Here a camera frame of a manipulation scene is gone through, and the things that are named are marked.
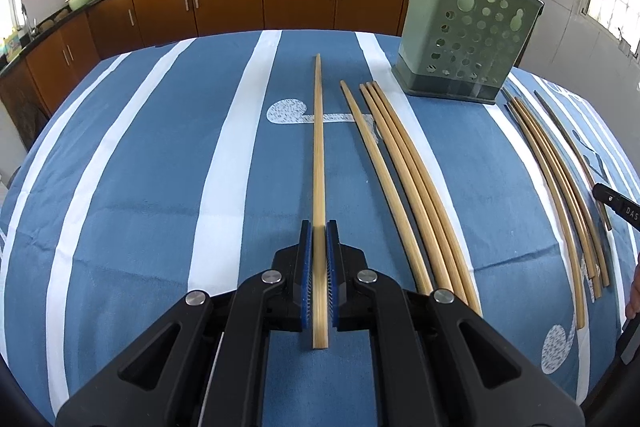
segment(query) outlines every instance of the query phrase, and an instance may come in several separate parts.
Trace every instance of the basket base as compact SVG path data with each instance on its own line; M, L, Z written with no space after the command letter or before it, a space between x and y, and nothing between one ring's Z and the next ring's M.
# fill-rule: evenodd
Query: basket base
M476 82L467 82L457 78L442 78L414 73L401 55L398 55L398 61L393 65L392 71L402 90L413 96L449 98L493 105L500 92L500 87L483 86Z

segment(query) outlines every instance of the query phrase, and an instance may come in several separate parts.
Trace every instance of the striped tablecloth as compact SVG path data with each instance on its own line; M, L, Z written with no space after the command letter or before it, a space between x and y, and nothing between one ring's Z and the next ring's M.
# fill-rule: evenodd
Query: striped tablecloth
M550 194L497 105L407 97L399 39L263 31L190 39L104 60L63 103L0 214L0 352L51 421L62 403L191 289L210 294L270 266L312 211L314 56L322 57L326 216L342 242L405 288L414 282L338 83L361 108L377 80L430 170L486 320L581 401L612 359L638 233L596 219L612 285L576 331L568 257ZM525 71L506 83L547 124L539 91L575 131L594 178L638 200L640 181L589 103ZM558 131L551 126L553 134ZM264 426L376 425L366 332L312 351L271 339Z

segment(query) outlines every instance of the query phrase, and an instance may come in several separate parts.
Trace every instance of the triangular cutout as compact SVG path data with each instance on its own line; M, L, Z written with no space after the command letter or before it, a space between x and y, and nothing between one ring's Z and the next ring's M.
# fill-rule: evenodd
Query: triangular cutout
M119 377L145 391L155 389L178 333L180 324L169 324L134 360L118 372Z
M476 363L482 384L487 389L495 389L520 376L520 368L505 358L472 325L467 322L460 323L460 332Z

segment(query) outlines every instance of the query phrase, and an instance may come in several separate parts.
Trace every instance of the human hand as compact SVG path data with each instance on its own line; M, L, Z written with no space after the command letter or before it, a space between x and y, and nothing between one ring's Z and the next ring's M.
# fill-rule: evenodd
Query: human hand
M638 254L638 263L640 263L640 253ZM637 313L640 313L640 264L636 266L630 293L629 304L625 308L626 318L629 320L635 318Z

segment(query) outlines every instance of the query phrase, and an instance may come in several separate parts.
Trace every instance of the white stripe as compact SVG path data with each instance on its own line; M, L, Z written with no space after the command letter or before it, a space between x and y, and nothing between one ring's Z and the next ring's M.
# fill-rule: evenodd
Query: white stripe
M279 30L265 30L260 35L220 130L202 189L189 291L218 295L238 287L246 186L281 34Z
M636 193L638 194L637 197L640 197L640 187L638 186L638 183L636 182L636 177L634 176L634 172L631 172L631 169L629 168L629 163L628 163L628 160L626 158L626 155L623 155L620 152L619 147L611 139L610 131L607 132L608 129L606 129L606 127L603 126L603 124L601 123L600 118L598 118L596 116L596 112L591 108L591 105L586 103L584 100L581 100L581 102L582 102L582 105L584 105L584 107L591 113L591 116L593 117L593 120L598 124L598 127L602 131L602 134L604 134L604 136L607 138L607 141L609 142L610 146L616 152L616 154L618 155L618 158L620 158L620 161L622 162L622 165L625 166L626 173L629 174L628 178L632 181L632 183L634 184L634 187L636 188Z
M560 103L560 101L558 100L558 97L556 97L556 95L548 88L548 86L546 85L546 82L541 78L537 77L535 74L532 76L534 80L538 83L538 85L545 90L545 92L549 95L549 97L551 97L551 99L554 102L556 102L556 105L560 108L560 110L562 111L566 119L573 126L573 128L575 129L575 132L578 133L578 135L580 136L580 139L585 143L585 145L593 149L591 142L589 142L589 139L585 136L580 126L574 120L574 117L572 117L569 111L564 107L564 105ZM536 104L534 105L536 111L541 116L546 116L546 111L542 107L540 107L538 100L532 97L529 91L524 89L524 86L520 83L520 81L511 73L509 74L509 78L511 79L511 82L514 82L523 93L525 93L526 95L527 94L529 95L527 98L531 97L529 98L529 102L531 102L531 99L533 99L536 102ZM554 124L552 124L549 117L546 118L545 122L547 126L551 129L551 131L553 131L556 134L556 137L558 138L558 135L560 134L560 132L558 131L558 128ZM558 141L562 145L562 148L564 148L564 151L567 152L569 145L565 142L565 140L558 139ZM582 172L582 166L577 164L577 158L575 157L575 154L572 153L568 155L571 158L572 162L574 162L574 166L578 174L580 174L580 179L582 179L582 183L584 184L585 187L588 188L589 193L591 193L591 187L589 186L589 182L587 181L586 176ZM603 163L603 165L605 169L605 174L607 175L607 178L609 178L609 181L611 183L611 188L613 188L613 190L617 190L616 184L613 182L613 179L609 174L609 169L607 169L606 163ZM629 236L631 237L631 244L634 248L634 251L636 251L636 237L634 235L634 230L629 224L627 224L627 228L628 228ZM609 248L611 251L611 260L613 262L613 272L616 279L616 295L618 296L618 313L620 314L620 325L622 325L625 323L625 320L626 320L626 316L625 316L626 298L625 298L624 286L622 285L622 272L620 271L620 259L618 257L618 248L616 247L616 241L613 236L613 231L612 230L607 231L605 229L605 232L607 234L607 241L609 242Z
M548 185L546 185L545 179L543 177L542 171L540 170L540 166L538 165L537 160L533 156L529 145L524 141L524 138L518 133L513 123L504 115L504 113L498 108L496 105L485 105L484 108L487 110L491 118L494 119L495 123L498 124L500 130L507 137L507 140L511 143L511 146L515 150L515 152L520 157L522 163L524 164L527 172L529 173L529 177L531 178L531 182L540 198L540 203L542 203L542 207L545 210L545 214L549 223L551 224L551 229L554 232L554 236L558 245L560 246L560 252L562 257L562 262L564 263L564 270L566 272L566 277L569 281L569 286L571 288L572 293L572 303L574 304L574 317L576 315L575 311L575 292L576 288L574 287L574 278L572 277L571 272L571 261L569 260L569 251L564 240L564 236L561 233L560 228L560 220L558 217L558 213L556 213L556 207L553 204L553 200L551 197L551 192L549 191ZM586 307L586 296L584 292L580 292L582 298L585 299L585 310ZM591 364L591 344L590 344L590 334L589 334L589 314L585 313L585 327L581 330L578 330L578 387L576 394L576 401L581 403L584 398L587 396L587 392L589 390L589 374L590 374L590 364Z
M62 231L53 257L49 286L47 287L46 335L47 335L47 378L49 398L54 414L58 414L62 404L69 398L65 373L65 309L66 294L69 289L73 256L78 246L84 219L94 197L100 177L125 131L138 114L175 59L195 39L178 42L153 66L140 87L133 94L111 127L102 137L69 203Z
M47 157L49 157L49 153L58 141L60 134L64 131L66 124L74 115L78 107L80 107L80 104L84 102L84 99L89 96L98 84L100 84L101 81L115 70L115 68L117 68L128 56L129 54L125 53L116 58L110 66L104 70L100 76L98 76L98 78L96 78L93 83L62 112L53 125L51 125L49 132L42 140L40 147L33 157L33 162L31 162L27 175L24 177L24 183L20 188L20 193L18 194L14 211L9 222L9 228L7 229L6 241L4 242L4 249L2 250L2 263L0 264L0 296L2 298L2 303L0 303L0 353L2 353L2 357L7 365L9 362L6 354L6 337L4 336L4 288L6 285L7 270L9 268L9 259L11 258L12 248L14 247L15 232L20 224L20 218L22 217L22 211L24 210L24 206L27 202L27 197L31 194L31 189L42 170L44 162L47 160Z
M411 140L414 142L415 148L418 150L424 165L427 167L427 170L433 179L433 184L440 195L440 199L442 199L442 204L447 211L453 230L456 232L460 248L465 256L466 265L468 266L469 273L471 274L471 280L473 281L476 295L478 295L478 286L476 285L474 267L471 263L471 257L469 256L469 250L466 246L462 227L460 226L458 213L453 206L453 201L451 200L451 195L447 188L447 182L444 179L438 160L433 154L433 150L431 150L431 145L429 144L427 137L424 135L424 131L415 116L409 100L407 100L404 91L402 91L402 88L398 84L398 81L391 70L391 65L386 58L385 52L380 48L380 44L378 43L376 36L370 33L360 32L356 32L356 36L360 43L360 48L362 49L365 60L367 61L367 65L369 66L371 77L377 81L382 91L386 94L386 97L389 99L389 102L398 114L398 118L404 125Z

